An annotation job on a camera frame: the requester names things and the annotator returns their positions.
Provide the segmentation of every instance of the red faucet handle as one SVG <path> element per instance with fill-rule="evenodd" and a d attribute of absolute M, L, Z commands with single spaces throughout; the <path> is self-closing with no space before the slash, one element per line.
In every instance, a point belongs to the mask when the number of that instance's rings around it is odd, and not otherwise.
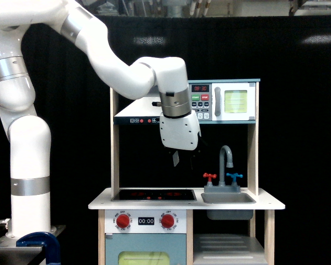
<path fill-rule="evenodd" d="M 209 182 L 212 182 L 212 179 L 217 178 L 217 174 L 204 174 L 204 178 L 209 178 Z"/>

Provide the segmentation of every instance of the faucet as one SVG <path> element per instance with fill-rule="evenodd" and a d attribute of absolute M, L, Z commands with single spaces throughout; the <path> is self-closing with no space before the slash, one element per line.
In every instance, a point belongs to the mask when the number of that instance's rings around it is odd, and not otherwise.
<path fill-rule="evenodd" d="M 220 193 L 220 192 L 241 192 L 241 188 L 237 185 L 236 178 L 242 178 L 243 175 L 235 174 L 228 174 L 233 178 L 232 185 L 225 184 L 225 156 L 227 154 L 227 167 L 233 167 L 233 156 L 232 150 L 227 145 L 223 145 L 220 151 L 220 181 L 217 186 L 214 186 L 211 182 L 211 178 L 216 178 L 216 174 L 204 174 L 204 177 L 209 178 L 207 185 L 204 186 L 204 192 L 213 192 L 213 193 Z"/>
<path fill-rule="evenodd" d="M 227 167 L 233 167 L 232 150 L 227 145 L 223 145 L 220 151 L 220 181 L 219 187 L 224 187 L 225 184 L 225 154 L 227 154 Z"/>

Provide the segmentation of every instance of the microwave handle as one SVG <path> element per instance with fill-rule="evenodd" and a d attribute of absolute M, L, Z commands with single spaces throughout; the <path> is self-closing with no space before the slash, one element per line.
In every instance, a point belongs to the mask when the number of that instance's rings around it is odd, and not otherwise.
<path fill-rule="evenodd" d="M 215 105 L 215 115 L 221 115 L 221 89 L 219 87 L 215 88 L 215 98 L 216 98 L 216 105 Z"/>

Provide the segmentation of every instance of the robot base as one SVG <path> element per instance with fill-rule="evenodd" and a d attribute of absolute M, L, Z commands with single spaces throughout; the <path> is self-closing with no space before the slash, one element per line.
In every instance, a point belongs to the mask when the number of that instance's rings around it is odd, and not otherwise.
<path fill-rule="evenodd" d="M 49 233 L 54 236 L 58 236 L 65 229 L 66 225 L 52 226 Z M 0 251 L 41 251 L 43 246 L 31 246 L 31 247 L 17 247 L 16 241 L 18 237 L 10 236 L 9 232 L 6 235 L 0 237 Z"/>

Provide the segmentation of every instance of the blue clamp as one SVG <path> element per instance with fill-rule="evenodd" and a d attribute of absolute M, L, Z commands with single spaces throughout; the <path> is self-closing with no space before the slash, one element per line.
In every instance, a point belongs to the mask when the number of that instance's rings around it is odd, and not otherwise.
<path fill-rule="evenodd" d="M 226 176 L 227 177 L 232 177 L 233 182 L 237 182 L 237 178 L 242 178 L 243 177 L 242 174 L 239 175 L 238 173 L 234 173 L 234 174 L 227 173 Z"/>
<path fill-rule="evenodd" d="M 44 246 L 46 265 L 61 265 L 60 244 L 56 237 L 48 232 L 35 232 L 21 237 L 17 247 Z"/>

